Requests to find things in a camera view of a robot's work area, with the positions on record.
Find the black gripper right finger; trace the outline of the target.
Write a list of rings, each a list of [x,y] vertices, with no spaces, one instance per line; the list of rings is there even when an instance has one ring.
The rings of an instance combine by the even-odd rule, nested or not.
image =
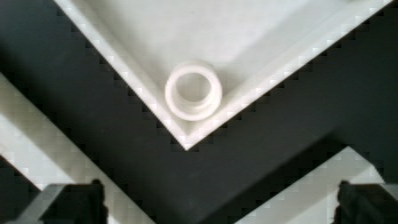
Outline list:
[[[398,184],[340,183],[333,224],[398,224]]]

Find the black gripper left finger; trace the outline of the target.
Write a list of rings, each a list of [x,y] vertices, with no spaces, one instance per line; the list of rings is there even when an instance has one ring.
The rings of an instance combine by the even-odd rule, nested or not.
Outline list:
[[[109,224],[102,181],[50,184],[8,224]]]

